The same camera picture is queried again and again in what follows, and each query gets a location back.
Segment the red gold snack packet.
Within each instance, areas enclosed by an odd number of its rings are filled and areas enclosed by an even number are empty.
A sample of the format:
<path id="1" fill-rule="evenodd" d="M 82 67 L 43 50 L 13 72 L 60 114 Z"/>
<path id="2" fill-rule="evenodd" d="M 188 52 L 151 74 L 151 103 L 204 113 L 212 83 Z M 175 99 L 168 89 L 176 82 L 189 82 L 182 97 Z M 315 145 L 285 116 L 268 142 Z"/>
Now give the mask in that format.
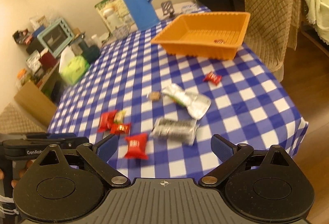
<path id="1" fill-rule="evenodd" d="M 115 135 L 129 135 L 130 131 L 131 123 L 114 123 L 110 129 L 110 133 Z"/>

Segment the large red snack packet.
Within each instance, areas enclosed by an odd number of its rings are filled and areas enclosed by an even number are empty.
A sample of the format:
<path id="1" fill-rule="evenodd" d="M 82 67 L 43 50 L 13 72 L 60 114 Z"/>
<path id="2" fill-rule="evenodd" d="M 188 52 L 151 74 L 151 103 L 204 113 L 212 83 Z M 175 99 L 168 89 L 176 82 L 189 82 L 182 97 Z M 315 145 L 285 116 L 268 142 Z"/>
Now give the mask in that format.
<path id="1" fill-rule="evenodd" d="M 125 138 L 125 141 L 128 145 L 127 152 L 124 156 L 126 159 L 148 160 L 148 155 L 146 154 L 147 133 L 128 136 Z"/>

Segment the yellow green candy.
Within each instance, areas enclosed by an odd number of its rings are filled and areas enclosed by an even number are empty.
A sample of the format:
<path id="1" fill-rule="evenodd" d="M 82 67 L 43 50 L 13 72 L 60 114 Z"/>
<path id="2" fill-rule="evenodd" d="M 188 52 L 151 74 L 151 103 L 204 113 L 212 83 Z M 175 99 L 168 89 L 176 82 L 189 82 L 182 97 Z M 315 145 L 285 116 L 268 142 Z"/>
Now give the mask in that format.
<path id="1" fill-rule="evenodd" d="M 114 123 L 116 124 L 122 124 L 125 117 L 125 110 L 119 110 L 116 112 L 114 117 Z"/>

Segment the silver black snack bar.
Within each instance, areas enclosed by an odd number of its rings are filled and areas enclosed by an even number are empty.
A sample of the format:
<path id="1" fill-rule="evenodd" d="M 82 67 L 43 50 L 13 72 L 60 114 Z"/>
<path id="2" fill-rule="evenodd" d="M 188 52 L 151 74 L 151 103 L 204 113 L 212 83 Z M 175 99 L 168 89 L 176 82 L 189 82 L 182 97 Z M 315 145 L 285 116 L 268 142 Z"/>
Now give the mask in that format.
<path id="1" fill-rule="evenodd" d="M 154 138 L 174 140 L 193 145 L 198 127 L 197 120 L 172 120 L 159 118 L 156 120 L 151 135 Z"/>

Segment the silver green snack bag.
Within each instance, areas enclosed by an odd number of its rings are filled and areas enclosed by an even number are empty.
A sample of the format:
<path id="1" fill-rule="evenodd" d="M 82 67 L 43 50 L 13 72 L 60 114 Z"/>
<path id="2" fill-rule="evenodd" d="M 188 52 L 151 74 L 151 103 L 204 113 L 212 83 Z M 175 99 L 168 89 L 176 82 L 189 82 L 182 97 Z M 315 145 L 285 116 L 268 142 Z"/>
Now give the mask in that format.
<path id="1" fill-rule="evenodd" d="M 161 94 L 170 97 L 174 102 L 185 107 L 189 115 L 196 120 L 203 118 L 211 105 L 211 100 L 207 96 L 186 91 L 175 83 L 163 88 Z"/>

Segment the cardboard box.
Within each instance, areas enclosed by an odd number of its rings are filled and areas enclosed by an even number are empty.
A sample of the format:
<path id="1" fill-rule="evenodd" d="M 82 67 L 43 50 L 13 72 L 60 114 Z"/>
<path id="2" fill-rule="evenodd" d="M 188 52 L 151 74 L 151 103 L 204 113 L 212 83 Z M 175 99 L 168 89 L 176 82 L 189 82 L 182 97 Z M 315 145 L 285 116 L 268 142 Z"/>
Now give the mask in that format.
<path id="1" fill-rule="evenodd" d="M 14 100 L 43 126 L 49 126 L 57 106 L 31 81 L 15 94 Z"/>

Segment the blue white checkered tablecloth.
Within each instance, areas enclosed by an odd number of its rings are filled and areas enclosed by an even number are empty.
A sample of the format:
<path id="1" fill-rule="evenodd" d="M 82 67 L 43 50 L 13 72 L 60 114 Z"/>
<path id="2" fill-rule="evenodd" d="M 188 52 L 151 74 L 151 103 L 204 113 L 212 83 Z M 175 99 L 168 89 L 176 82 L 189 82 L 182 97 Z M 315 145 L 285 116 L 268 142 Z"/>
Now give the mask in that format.
<path id="1" fill-rule="evenodd" d="M 231 61 L 169 55 L 151 39 L 167 21 L 104 46 L 84 77 L 68 87 L 49 124 L 50 133 L 73 133 L 92 143 L 103 113 L 124 111 L 131 135 L 147 134 L 147 159 L 127 159 L 128 143 L 119 138 L 109 165 L 129 177 L 198 179 L 219 164 L 211 138 L 255 149 L 274 144 L 295 155 L 308 128 L 282 85 L 243 45 Z M 197 121 L 194 143 L 154 138 L 158 119 L 189 120 L 190 92 L 205 95 L 210 106 Z"/>

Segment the small red candy packet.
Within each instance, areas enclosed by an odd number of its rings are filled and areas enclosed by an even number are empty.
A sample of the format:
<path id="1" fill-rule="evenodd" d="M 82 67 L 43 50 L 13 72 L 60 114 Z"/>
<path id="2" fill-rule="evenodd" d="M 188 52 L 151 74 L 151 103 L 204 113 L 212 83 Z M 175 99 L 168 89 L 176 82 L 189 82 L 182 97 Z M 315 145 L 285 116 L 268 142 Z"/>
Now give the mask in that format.
<path id="1" fill-rule="evenodd" d="M 215 72 L 211 71 L 206 74 L 206 76 L 203 79 L 203 82 L 211 82 L 215 86 L 217 86 L 221 81 L 222 76 L 217 75 Z"/>

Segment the brown wrapped candy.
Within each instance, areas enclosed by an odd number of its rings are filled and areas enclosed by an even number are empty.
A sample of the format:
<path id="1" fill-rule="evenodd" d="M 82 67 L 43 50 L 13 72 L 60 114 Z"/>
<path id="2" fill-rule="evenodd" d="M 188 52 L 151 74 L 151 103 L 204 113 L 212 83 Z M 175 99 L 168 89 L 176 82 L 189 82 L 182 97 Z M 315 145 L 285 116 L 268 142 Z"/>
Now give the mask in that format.
<path id="1" fill-rule="evenodd" d="M 147 94 L 147 99 L 150 101 L 159 101 L 161 99 L 161 93 L 159 91 L 152 91 Z"/>

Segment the green tissue pack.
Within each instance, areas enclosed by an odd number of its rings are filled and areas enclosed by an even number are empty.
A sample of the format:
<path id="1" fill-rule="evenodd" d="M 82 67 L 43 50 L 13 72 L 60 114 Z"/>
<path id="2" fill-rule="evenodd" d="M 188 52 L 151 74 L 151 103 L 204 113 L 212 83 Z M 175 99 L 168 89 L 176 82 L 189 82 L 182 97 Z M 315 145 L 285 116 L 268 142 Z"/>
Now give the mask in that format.
<path id="1" fill-rule="evenodd" d="M 70 59 L 61 57 L 59 74 L 68 85 L 76 84 L 87 72 L 90 65 L 83 56 L 74 56 Z"/>

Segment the light blue toaster oven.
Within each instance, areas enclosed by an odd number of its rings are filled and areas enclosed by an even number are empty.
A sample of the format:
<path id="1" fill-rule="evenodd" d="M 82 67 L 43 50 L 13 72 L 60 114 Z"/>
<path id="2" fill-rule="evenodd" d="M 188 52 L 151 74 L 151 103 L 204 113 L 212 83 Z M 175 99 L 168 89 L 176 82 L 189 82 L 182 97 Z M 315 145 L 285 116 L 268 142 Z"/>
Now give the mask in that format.
<path id="1" fill-rule="evenodd" d="M 37 39 L 54 58 L 58 58 L 74 39 L 74 34 L 65 19 L 59 18 L 39 33 Z"/>

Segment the red candy in tray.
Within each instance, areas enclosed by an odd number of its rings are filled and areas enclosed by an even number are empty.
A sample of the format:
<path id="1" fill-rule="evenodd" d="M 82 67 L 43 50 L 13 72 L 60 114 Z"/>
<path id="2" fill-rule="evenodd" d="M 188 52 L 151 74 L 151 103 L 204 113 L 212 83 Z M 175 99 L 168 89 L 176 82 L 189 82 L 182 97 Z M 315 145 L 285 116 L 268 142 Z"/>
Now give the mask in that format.
<path id="1" fill-rule="evenodd" d="M 214 40 L 214 43 L 223 44 L 223 43 L 225 43 L 225 41 L 224 40 Z"/>

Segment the orange plastic tray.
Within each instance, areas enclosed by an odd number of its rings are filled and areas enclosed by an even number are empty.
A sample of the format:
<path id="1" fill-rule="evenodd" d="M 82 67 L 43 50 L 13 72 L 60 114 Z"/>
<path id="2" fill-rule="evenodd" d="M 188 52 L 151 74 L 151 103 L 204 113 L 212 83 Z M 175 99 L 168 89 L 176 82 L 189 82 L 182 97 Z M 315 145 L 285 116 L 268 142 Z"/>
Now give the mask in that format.
<path id="1" fill-rule="evenodd" d="M 243 44 L 249 20 L 248 12 L 182 14 L 152 38 L 151 44 L 160 45 L 169 55 L 233 60 Z"/>

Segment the green printed box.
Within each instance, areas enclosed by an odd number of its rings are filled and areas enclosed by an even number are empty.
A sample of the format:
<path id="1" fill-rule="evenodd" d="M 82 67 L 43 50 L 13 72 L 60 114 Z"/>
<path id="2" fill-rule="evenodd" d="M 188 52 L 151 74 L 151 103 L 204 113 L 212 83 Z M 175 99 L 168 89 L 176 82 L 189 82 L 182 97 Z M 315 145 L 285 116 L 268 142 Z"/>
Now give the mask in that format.
<path id="1" fill-rule="evenodd" d="M 134 24 L 124 0 L 102 0 L 94 8 L 110 33 L 122 26 L 131 27 Z"/>

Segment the clear plastic box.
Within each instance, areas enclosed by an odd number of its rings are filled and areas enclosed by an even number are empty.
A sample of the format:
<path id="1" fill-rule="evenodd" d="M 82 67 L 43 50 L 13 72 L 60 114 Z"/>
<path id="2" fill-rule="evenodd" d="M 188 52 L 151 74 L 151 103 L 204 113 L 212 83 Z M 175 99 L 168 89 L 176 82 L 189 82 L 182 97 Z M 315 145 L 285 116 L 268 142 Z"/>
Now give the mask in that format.
<path id="1" fill-rule="evenodd" d="M 191 14 L 191 13 L 196 13 L 196 12 L 198 12 L 198 5 L 195 3 L 186 4 L 181 7 L 182 14 Z"/>

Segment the grey phone stand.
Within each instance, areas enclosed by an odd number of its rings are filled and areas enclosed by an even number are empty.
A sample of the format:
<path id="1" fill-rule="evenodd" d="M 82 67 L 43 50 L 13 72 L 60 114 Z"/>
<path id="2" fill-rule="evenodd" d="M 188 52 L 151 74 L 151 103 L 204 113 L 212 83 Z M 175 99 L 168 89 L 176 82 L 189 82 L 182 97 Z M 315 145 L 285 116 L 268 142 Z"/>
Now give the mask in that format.
<path id="1" fill-rule="evenodd" d="M 175 10 L 172 1 L 168 0 L 162 2 L 161 8 L 164 16 L 168 16 L 169 18 L 173 18 L 175 16 Z"/>

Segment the quilted brown chair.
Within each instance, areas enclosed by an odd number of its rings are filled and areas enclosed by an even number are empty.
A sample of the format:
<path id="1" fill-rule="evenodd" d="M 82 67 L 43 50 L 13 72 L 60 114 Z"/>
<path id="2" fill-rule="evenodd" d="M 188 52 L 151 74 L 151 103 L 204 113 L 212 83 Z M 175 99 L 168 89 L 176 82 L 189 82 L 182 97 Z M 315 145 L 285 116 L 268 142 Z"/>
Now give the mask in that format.
<path id="1" fill-rule="evenodd" d="M 250 13 L 245 43 L 278 81 L 288 48 L 297 48 L 301 0 L 244 0 Z"/>

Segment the cream covered sofa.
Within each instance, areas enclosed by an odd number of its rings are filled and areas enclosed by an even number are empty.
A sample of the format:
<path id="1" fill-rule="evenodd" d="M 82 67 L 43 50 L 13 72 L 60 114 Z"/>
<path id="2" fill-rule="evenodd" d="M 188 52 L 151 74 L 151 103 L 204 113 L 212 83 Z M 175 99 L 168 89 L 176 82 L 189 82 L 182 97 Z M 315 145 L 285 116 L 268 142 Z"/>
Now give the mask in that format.
<path id="1" fill-rule="evenodd" d="M 305 0 L 307 19 L 313 25 L 320 39 L 328 44 L 328 0 Z"/>

